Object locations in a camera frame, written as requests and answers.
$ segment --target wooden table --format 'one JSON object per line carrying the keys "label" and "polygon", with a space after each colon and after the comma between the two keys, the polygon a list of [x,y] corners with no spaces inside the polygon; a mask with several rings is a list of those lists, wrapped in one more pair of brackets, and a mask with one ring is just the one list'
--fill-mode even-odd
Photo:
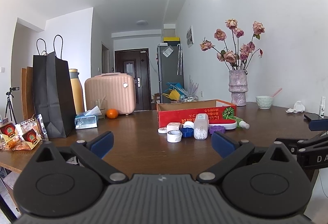
{"label": "wooden table", "polygon": [[[248,139],[257,146],[269,146],[277,137],[311,138],[302,113],[285,112],[285,108],[258,109],[256,103],[237,108],[237,115],[250,124],[248,130],[237,128],[226,134],[235,141]],[[76,140],[90,141],[105,131],[113,131],[114,147],[104,160],[129,177],[133,173],[190,173],[194,178],[221,157],[212,149],[211,138],[182,139],[168,143],[166,134],[157,132],[156,111],[135,112],[114,120],[100,120],[98,128],[73,132],[68,138],[53,139],[57,146],[68,146]],[[35,150],[0,151],[0,166],[21,172]]]}

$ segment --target yellow thermos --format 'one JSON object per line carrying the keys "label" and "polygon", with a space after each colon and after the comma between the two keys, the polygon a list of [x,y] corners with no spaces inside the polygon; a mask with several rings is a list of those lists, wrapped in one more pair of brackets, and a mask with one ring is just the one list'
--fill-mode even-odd
{"label": "yellow thermos", "polygon": [[69,76],[71,78],[71,85],[73,90],[75,111],[77,115],[84,112],[83,89],[78,75],[79,73],[77,72],[77,69],[73,68],[69,70]]}

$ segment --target black phone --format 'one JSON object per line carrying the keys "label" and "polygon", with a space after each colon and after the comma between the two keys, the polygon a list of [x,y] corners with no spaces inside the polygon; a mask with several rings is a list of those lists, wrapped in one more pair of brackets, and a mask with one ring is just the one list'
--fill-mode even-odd
{"label": "black phone", "polygon": [[304,114],[304,117],[309,121],[322,120],[323,118],[324,119],[327,118],[327,117],[321,118],[318,114],[315,114],[315,113]]}

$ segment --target ceiling light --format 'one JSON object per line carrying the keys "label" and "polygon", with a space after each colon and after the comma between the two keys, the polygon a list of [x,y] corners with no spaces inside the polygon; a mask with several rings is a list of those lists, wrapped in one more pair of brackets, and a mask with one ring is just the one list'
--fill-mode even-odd
{"label": "ceiling light", "polygon": [[137,21],[137,25],[147,25],[148,22],[146,20],[139,20]]}

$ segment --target pink suitcase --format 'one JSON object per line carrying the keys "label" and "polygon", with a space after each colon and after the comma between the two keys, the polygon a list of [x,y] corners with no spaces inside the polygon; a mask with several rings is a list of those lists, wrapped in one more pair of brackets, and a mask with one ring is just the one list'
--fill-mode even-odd
{"label": "pink suitcase", "polygon": [[105,73],[87,79],[84,84],[87,110],[92,100],[107,100],[107,108],[115,108],[119,114],[130,114],[136,109],[134,79],[123,73]]}

